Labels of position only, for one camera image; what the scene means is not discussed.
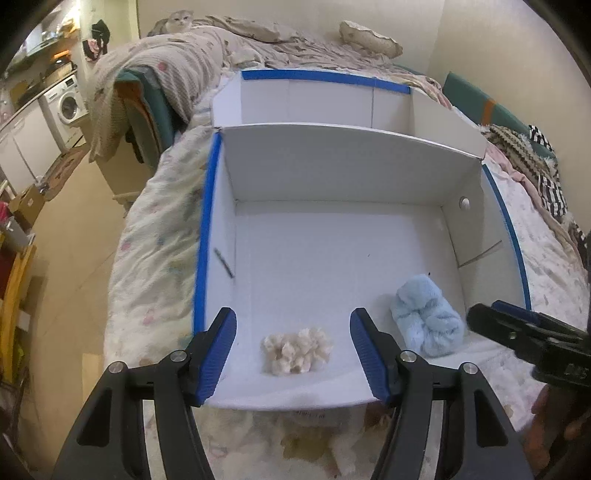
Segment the blue tape edge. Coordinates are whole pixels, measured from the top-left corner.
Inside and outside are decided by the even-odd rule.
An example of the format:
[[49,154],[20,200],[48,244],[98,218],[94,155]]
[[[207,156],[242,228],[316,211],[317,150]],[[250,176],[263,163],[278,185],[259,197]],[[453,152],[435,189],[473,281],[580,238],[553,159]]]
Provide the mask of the blue tape edge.
[[209,262],[209,236],[212,227],[213,191],[216,185],[216,170],[222,147],[222,134],[215,132],[212,147],[207,158],[207,173],[203,185],[203,209],[199,251],[197,252],[197,273],[193,297],[193,334],[205,331],[205,300],[207,296],[207,263]]
[[482,170],[488,179],[488,183],[491,185],[492,191],[495,192],[496,201],[499,203],[501,207],[501,212],[505,219],[505,224],[507,227],[507,231],[509,232],[509,237],[511,238],[511,242],[513,243],[513,250],[515,251],[515,256],[517,258],[517,266],[519,267],[519,274],[521,276],[521,286],[523,287],[523,297],[525,301],[525,309],[531,310],[531,297],[530,297],[530,286],[527,283],[527,274],[525,273],[525,264],[523,262],[523,256],[521,255],[521,248],[519,247],[519,242],[517,240],[517,234],[515,233],[515,228],[513,228],[513,222],[511,222],[511,217],[509,216],[509,211],[507,210],[507,206],[503,201],[503,197],[501,196],[501,192],[499,192],[499,188],[496,186],[495,179],[492,177],[491,171],[488,167],[482,164]]
[[388,82],[350,73],[330,72],[324,70],[300,69],[260,69],[243,70],[243,80],[312,80],[315,82],[347,83],[366,87],[390,90],[410,95],[410,87],[400,83]]

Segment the white cabinet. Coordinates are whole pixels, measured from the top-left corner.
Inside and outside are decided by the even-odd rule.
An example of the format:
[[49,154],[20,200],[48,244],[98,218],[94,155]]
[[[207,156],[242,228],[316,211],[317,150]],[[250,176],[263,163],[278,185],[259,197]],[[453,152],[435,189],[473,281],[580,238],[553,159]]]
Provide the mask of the white cabinet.
[[47,126],[41,106],[36,100],[13,120],[14,141],[24,161],[36,178],[43,178],[60,156],[60,147]]
[[21,193],[35,181],[18,151],[10,126],[0,134],[0,167],[15,193]]

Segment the white cat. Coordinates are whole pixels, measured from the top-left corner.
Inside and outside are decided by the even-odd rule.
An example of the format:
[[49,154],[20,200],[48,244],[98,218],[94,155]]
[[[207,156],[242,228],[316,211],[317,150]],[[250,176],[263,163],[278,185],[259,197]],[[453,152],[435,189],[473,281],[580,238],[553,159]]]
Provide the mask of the white cat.
[[149,37],[164,33],[182,33],[189,31],[193,22],[193,10],[179,10],[173,12],[168,18],[158,20],[154,28],[148,33]]

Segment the white plastic box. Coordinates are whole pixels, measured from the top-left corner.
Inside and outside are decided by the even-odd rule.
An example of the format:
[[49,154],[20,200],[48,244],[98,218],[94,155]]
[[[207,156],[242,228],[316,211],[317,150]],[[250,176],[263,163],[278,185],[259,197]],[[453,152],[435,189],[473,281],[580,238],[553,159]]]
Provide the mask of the white plastic box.
[[[324,73],[245,71],[214,99],[194,328],[228,306],[238,331],[211,405],[372,401],[350,313],[364,307],[392,330],[391,299],[416,274],[430,274],[462,316],[497,299],[530,308],[480,133],[405,86]],[[313,326],[335,345],[325,368],[265,372],[266,335]]]

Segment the blue plush fabric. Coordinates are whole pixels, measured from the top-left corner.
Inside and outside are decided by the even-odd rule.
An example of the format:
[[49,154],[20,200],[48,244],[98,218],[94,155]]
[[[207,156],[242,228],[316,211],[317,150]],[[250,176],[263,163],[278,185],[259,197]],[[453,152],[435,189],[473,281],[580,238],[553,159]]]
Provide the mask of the blue plush fabric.
[[428,276],[408,280],[396,292],[390,308],[407,349],[442,356],[462,344],[465,324]]

